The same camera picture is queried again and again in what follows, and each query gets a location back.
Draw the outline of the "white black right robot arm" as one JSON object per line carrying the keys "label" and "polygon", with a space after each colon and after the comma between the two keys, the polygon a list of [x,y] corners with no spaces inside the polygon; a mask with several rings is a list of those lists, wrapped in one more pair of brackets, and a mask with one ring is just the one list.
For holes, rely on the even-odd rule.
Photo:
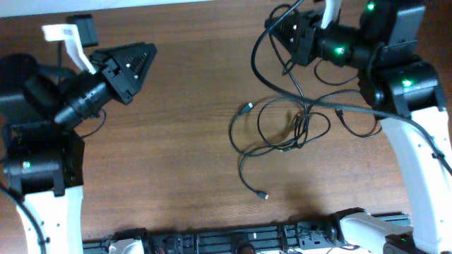
{"label": "white black right robot arm", "polygon": [[451,144],[446,98],[434,67],[415,53],[423,1],[369,1],[358,28],[341,25],[340,2],[318,11],[295,5],[265,21],[300,66],[314,59],[358,71],[364,112],[381,123],[412,208],[397,226],[361,208],[333,213],[329,238],[372,253],[451,252]]}

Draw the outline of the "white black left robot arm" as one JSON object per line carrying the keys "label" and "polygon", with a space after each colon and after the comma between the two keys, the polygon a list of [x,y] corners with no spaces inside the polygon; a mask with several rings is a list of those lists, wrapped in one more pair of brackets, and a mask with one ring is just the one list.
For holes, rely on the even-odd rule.
{"label": "white black left robot arm", "polygon": [[85,138],[77,126],[117,101],[130,104],[157,55],[152,43],[98,49],[92,71],[46,66],[29,54],[1,60],[1,137],[8,183],[30,253],[82,253]]}

